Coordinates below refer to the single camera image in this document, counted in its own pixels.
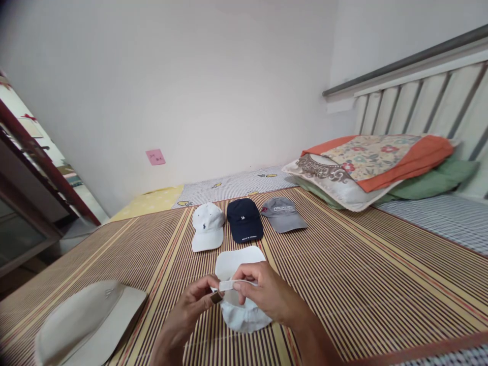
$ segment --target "person's left hand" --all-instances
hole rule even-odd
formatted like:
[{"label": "person's left hand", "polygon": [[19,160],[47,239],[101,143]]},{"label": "person's left hand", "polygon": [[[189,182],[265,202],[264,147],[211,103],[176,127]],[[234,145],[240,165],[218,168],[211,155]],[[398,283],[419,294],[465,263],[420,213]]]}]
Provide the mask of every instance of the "person's left hand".
[{"label": "person's left hand", "polygon": [[201,314],[214,302],[210,287],[219,288],[219,279],[209,274],[189,284],[163,323],[152,349],[151,366],[181,364],[185,343],[195,329]]}]

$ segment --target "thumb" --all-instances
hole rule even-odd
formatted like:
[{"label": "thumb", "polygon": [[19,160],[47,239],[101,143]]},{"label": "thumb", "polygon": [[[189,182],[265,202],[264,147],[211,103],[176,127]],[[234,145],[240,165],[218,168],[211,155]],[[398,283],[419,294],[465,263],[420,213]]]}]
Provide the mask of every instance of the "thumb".
[{"label": "thumb", "polygon": [[205,295],[194,304],[194,309],[198,314],[202,314],[203,312],[210,309],[212,305],[214,305],[214,302],[211,299],[212,295],[213,293]]},{"label": "thumb", "polygon": [[234,290],[236,290],[243,297],[248,297],[254,302],[257,294],[259,293],[259,288],[244,281],[234,282]]}]

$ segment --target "person's right hand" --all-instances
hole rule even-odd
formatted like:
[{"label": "person's right hand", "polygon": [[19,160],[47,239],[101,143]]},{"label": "person's right hand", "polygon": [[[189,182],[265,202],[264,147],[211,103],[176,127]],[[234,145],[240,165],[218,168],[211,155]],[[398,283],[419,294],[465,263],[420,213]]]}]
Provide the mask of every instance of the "person's right hand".
[{"label": "person's right hand", "polygon": [[310,316],[314,317],[300,295],[266,261],[241,264],[232,279],[257,281],[258,286],[246,282],[234,283],[234,290],[239,293],[239,303],[244,304],[248,297],[280,324],[293,329]]}]

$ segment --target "pillow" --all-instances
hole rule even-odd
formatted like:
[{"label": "pillow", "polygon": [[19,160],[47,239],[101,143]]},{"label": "pillow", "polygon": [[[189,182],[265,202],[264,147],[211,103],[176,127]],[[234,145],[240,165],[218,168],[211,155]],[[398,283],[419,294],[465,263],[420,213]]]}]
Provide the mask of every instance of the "pillow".
[{"label": "pillow", "polygon": [[391,187],[427,173],[453,153],[449,140],[433,135],[358,135],[341,137],[302,152],[341,165],[365,191]]},{"label": "pillow", "polygon": [[392,189],[390,194],[410,200],[437,196],[467,180],[476,172],[478,166],[479,162],[476,161],[448,158],[428,173],[403,181]]},{"label": "pillow", "polygon": [[[321,200],[323,200],[325,203],[327,203],[327,206],[329,206],[332,209],[346,209],[345,207],[341,206],[337,202],[334,201],[332,197],[330,197],[328,194],[326,194],[323,190],[321,190],[319,187],[317,187],[315,184],[300,178],[299,176],[294,176],[295,182],[302,187],[304,190],[307,192],[313,193],[317,197],[319,197]],[[379,200],[375,202],[375,204],[378,203],[385,203],[393,200],[399,200],[399,197],[393,196],[389,193],[385,194],[383,197],[381,197]]]},{"label": "pillow", "polygon": [[[375,203],[385,203],[399,199],[417,200],[446,193],[472,176],[478,166],[479,162],[448,158],[430,172],[406,179]],[[330,208],[345,209],[317,185],[299,176],[294,176],[294,179],[300,187],[325,201]]]},{"label": "pillow", "polygon": [[402,182],[399,180],[386,188],[365,192],[342,166],[324,156],[311,154],[285,165],[282,170],[315,184],[338,204],[353,212],[363,211]]}]

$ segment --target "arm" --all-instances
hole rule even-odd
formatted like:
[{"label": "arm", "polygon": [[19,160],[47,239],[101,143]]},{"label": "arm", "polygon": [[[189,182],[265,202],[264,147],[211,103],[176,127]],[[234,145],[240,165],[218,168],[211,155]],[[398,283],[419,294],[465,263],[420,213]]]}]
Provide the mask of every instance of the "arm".
[{"label": "arm", "polygon": [[163,323],[152,349],[150,366],[182,365],[185,343],[190,339],[198,318],[222,298],[212,294],[219,279],[209,274],[189,284]]},{"label": "arm", "polygon": [[234,283],[240,304],[248,297],[271,319],[290,327],[304,365],[343,363],[320,320],[267,262],[242,264],[232,279],[258,282],[256,287],[246,282]]}]

